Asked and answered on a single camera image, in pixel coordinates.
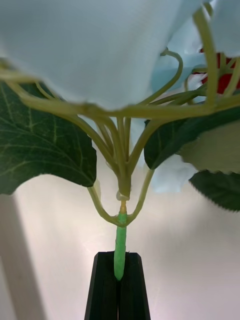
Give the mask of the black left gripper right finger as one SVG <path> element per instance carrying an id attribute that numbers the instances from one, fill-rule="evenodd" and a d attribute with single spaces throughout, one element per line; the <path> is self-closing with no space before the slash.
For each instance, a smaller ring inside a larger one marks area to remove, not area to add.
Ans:
<path id="1" fill-rule="evenodd" d="M 149 320 L 150 309 L 142 258 L 138 253 L 125 254 L 124 274 L 119 285 L 120 320 Z"/>

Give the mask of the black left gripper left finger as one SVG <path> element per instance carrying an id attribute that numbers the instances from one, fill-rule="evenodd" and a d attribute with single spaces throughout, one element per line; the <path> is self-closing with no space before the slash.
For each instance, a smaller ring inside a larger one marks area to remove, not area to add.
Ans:
<path id="1" fill-rule="evenodd" d="M 85 309 L 86 320 L 118 318 L 117 281 L 114 275 L 114 253 L 98 252 L 93 260 Z"/>

